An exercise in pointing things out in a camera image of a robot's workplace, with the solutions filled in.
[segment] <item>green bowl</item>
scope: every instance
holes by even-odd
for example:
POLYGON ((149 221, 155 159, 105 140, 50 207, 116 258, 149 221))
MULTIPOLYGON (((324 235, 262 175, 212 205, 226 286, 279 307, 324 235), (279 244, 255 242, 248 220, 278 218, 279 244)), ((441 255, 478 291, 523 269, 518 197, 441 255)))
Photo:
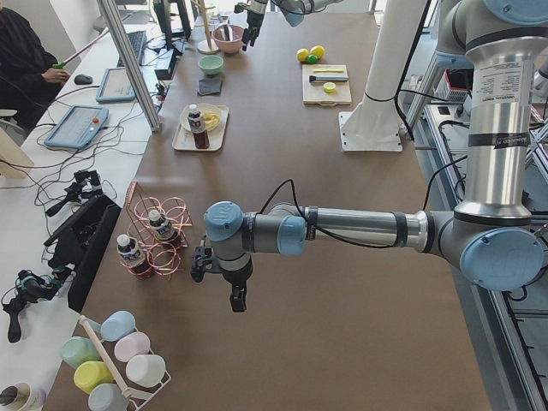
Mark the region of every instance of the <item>green bowl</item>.
POLYGON ((198 66, 208 75, 219 74, 223 70, 224 60, 219 56, 205 56, 200 59, 198 66))

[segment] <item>white table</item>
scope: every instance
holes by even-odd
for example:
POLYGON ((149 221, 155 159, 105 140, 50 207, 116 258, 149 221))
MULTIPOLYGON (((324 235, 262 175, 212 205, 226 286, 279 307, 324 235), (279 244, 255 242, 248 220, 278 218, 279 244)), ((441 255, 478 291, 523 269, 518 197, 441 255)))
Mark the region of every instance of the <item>white table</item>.
MULTIPOLYGON (((127 27, 127 31, 142 30, 143 26, 127 27)), ((148 38, 158 35, 155 27, 147 27, 148 38)), ((145 55, 143 64, 150 62, 154 54, 145 55)), ((83 57, 81 64, 73 73, 73 77, 83 73, 93 77, 93 85, 98 85, 103 78, 107 68, 114 68, 118 60, 118 53, 110 35, 100 39, 83 57)), ((143 67, 143 75, 149 90, 155 91, 157 82, 153 65, 143 67)), ((61 90, 60 96, 66 92, 73 91, 77 86, 70 80, 61 90)), ((98 105, 95 101, 97 88, 87 88, 71 93, 60 100, 68 105, 88 104, 98 105)), ((119 206, 123 206, 124 196, 129 183, 133 180, 134 174, 139 166, 141 154, 146 148, 146 143, 151 135, 151 130, 142 115, 138 103, 107 104, 110 116, 106 126, 116 126, 122 119, 124 132, 119 136, 120 143, 115 147, 117 151, 106 146, 113 146, 114 142, 101 143, 105 148, 97 150, 93 159, 88 159, 77 164, 66 167, 60 176, 47 178, 46 181, 60 180, 62 182, 51 184, 46 191, 52 198, 63 196, 64 189, 70 185, 77 170, 96 170, 103 182, 104 192, 113 199, 119 206)), ((39 124, 57 123, 61 120, 68 106, 54 103, 44 114, 39 124)), ((44 141, 45 133, 51 126, 37 127, 28 136, 22 145, 23 151, 33 160, 35 166, 46 166, 57 164, 68 158, 70 152, 48 150, 39 143, 44 141)), ((92 141, 104 138, 111 129, 102 131, 92 141)), ((92 148, 85 150, 81 156, 89 157, 92 148)), ((34 169, 30 176, 35 181, 59 170, 59 167, 50 169, 34 169)), ((51 274, 47 261, 41 260, 44 251, 43 242, 49 238, 46 229, 46 218, 50 232, 65 221, 71 215, 71 206, 66 205, 54 217, 46 217, 44 208, 34 204, 38 188, 3 189, 9 187, 29 186, 33 182, 29 178, 6 179, 0 176, 0 261, 3 269, 0 276, 0 291, 2 294, 12 288, 17 273, 20 270, 32 270, 36 275, 43 276, 51 274)), ((60 295, 51 301, 40 301, 38 304, 29 304, 19 316, 22 338, 19 342, 8 342, 7 330, 9 327, 9 316, 7 313, 0 313, 0 390, 18 383, 27 382, 48 392, 61 364, 60 349, 62 345, 72 336, 78 313, 68 307, 67 291, 69 284, 65 284, 60 295)), ((14 296, 10 292, 4 302, 14 296)))

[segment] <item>person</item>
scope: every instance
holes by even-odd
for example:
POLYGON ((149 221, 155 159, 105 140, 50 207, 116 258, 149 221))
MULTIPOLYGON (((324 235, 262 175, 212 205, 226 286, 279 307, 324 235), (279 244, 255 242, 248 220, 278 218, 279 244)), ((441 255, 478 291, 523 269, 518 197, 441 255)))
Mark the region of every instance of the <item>person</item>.
POLYGON ((15 120, 28 133, 70 77, 55 63, 30 23, 0 0, 0 109, 17 110, 15 120))

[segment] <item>pink bowl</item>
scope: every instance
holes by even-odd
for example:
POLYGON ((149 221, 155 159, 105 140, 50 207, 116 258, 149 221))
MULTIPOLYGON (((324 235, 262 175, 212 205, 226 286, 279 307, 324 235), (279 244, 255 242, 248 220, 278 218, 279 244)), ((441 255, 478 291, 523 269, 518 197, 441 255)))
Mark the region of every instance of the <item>pink bowl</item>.
POLYGON ((233 24, 230 24, 229 26, 232 27, 232 41, 223 40, 223 33, 221 33, 223 31, 223 26, 216 28, 212 33, 212 37, 220 51, 224 51, 227 54, 233 54, 240 51, 243 46, 243 43, 241 42, 243 27, 234 26, 233 24))

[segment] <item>brown table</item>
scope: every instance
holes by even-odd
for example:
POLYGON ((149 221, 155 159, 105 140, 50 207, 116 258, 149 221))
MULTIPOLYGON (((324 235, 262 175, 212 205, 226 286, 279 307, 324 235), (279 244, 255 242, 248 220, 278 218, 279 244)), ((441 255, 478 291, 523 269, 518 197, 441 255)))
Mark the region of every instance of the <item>brown table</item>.
MULTIPOLYGON (((202 284, 189 276, 206 208, 233 200, 256 211, 286 178, 295 179, 303 205, 421 207, 426 188, 411 144, 402 153, 343 152, 340 108, 302 103, 297 49, 322 44, 326 63, 348 66, 354 107, 377 34, 365 14, 311 15, 291 28, 269 13, 255 47, 225 57, 222 95, 204 98, 195 92, 202 75, 191 42, 161 111, 164 128, 151 138, 136 177, 150 195, 187 201, 194 226, 185 270, 169 282, 130 276, 115 252, 114 239, 128 224, 122 216, 84 308, 99 321, 129 310, 166 359, 173 380, 146 409, 490 409, 441 259, 333 241, 309 242, 298 257, 257 254, 243 314, 230 311, 229 285, 220 276, 207 275, 202 284), (179 114, 192 102, 230 107, 219 152, 171 148, 179 114)), ((277 199, 289 201, 289 190, 277 199)), ((63 364, 46 410, 86 409, 72 377, 63 364)))

